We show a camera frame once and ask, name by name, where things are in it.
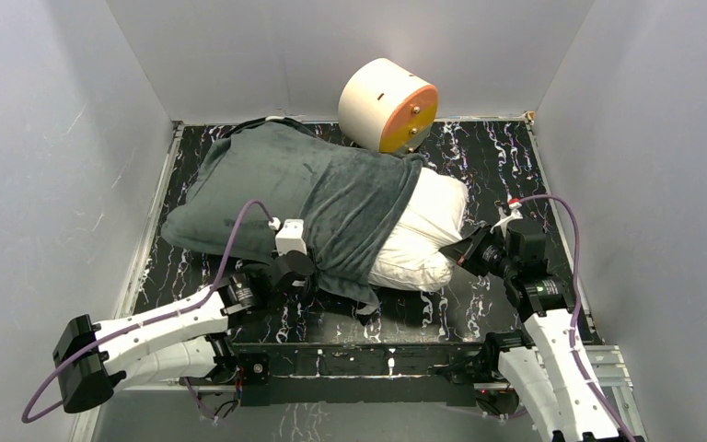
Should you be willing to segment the grey plush pillowcase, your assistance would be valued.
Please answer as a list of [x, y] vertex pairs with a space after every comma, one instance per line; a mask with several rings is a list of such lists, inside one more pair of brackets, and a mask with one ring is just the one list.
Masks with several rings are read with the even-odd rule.
[[379, 307], [370, 271], [425, 163], [331, 144], [291, 119], [244, 122], [212, 143], [161, 236], [176, 248], [264, 261], [275, 248], [269, 219], [300, 219], [319, 288], [368, 315]]

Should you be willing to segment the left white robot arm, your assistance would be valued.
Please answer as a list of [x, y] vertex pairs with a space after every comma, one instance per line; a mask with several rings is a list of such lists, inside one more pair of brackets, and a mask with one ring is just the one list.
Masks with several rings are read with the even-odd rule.
[[279, 295], [303, 291], [316, 266], [292, 250], [248, 262], [218, 283], [172, 304], [118, 320], [69, 320], [53, 352], [62, 406], [81, 413], [115, 393], [171, 378], [227, 383], [238, 359], [226, 334], [256, 317]]

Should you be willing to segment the white pillow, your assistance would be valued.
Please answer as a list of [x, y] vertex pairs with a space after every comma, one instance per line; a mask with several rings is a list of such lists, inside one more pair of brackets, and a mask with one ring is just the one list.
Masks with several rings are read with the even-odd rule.
[[411, 199], [377, 254], [368, 282], [422, 292], [447, 285], [455, 264], [441, 249], [462, 240], [468, 195], [462, 181], [423, 168]]

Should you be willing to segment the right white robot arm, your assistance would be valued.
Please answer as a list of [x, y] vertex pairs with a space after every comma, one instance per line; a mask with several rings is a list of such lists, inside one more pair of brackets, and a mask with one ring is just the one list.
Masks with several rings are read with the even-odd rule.
[[482, 225], [441, 252], [495, 276], [523, 325], [490, 332], [471, 367], [515, 391], [544, 441], [636, 441], [603, 394], [576, 330], [574, 292], [549, 270], [547, 240], [529, 219]]

